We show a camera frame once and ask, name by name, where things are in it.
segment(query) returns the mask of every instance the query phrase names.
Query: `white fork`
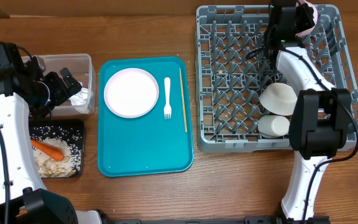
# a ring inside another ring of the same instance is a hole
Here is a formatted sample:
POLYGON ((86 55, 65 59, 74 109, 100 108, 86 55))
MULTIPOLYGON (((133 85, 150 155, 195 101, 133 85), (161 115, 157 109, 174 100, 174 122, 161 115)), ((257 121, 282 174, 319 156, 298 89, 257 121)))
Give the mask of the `white fork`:
POLYGON ((171 92, 171 79, 164 78, 164 87, 165 87, 165 106, 164 106, 164 117, 165 119, 171 119, 172 108, 169 104, 169 97, 171 92))

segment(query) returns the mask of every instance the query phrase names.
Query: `clear plastic bin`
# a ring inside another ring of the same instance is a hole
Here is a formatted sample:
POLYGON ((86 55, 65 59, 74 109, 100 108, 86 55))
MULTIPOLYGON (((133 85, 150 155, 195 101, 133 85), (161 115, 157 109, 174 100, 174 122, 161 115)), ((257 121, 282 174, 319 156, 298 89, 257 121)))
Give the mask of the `clear plastic bin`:
MULTIPOLYGON (((67 100, 60 106, 53 109, 53 116, 69 116, 78 114, 93 114, 95 104, 96 76, 92 66, 92 58, 88 54, 61 54, 61 55, 38 55, 46 66, 44 75, 49 72, 56 72, 66 67, 77 81, 81 82, 84 88, 88 89, 88 97, 82 105, 72 105, 67 100)), ((22 57, 23 61, 29 60, 29 57, 22 57)))

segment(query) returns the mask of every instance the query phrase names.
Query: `wooden tabletop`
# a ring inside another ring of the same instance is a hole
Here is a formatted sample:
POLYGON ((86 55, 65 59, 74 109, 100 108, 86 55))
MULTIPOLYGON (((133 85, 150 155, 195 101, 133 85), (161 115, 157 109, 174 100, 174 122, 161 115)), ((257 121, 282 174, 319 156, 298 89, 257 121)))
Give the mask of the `wooden tabletop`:
MULTIPOLYGON (((341 16, 358 85, 358 13, 341 16)), ((0 19, 1 40, 38 55, 90 54, 96 73, 104 62, 119 58, 177 55, 186 63, 195 140, 192 167, 178 174, 105 177, 97 166, 96 105, 95 114, 81 117, 87 130, 82 176, 44 180, 49 191, 69 198, 77 210, 100 208, 114 219, 244 218, 273 215, 285 195, 292 151, 203 154, 198 150, 195 16, 0 19)), ((333 223, 358 223, 358 154, 328 167, 315 212, 329 215, 333 223)))

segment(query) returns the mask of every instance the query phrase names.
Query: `gray dish rack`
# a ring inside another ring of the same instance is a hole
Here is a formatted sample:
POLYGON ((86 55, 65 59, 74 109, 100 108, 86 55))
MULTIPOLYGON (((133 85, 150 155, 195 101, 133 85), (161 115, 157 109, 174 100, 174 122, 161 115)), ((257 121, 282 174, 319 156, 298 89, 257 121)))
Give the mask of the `gray dish rack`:
MULTIPOLYGON (((358 90, 337 7, 316 5, 318 22, 303 38, 311 61, 337 88, 352 95, 352 113, 358 123, 358 90)), ((269 114, 259 103, 265 87, 288 83, 263 52, 245 55, 263 44, 269 23, 268 6, 200 6, 196 17, 197 134, 202 152, 252 152, 291 149, 288 136, 263 138, 257 129, 269 114)), ((349 130, 347 151, 356 144, 349 130)))

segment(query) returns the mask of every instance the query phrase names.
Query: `wooden stick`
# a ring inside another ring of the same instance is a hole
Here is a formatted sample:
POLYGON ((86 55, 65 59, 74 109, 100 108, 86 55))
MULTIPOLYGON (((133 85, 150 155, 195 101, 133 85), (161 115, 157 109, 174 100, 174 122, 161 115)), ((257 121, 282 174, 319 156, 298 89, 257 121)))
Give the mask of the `wooden stick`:
POLYGON ((182 82, 182 79, 181 79, 181 69, 180 68, 179 68, 179 74, 180 74, 181 103, 183 104, 183 117, 185 118, 185 133, 187 133, 185 96, 183 95, 183 82, 182 82))

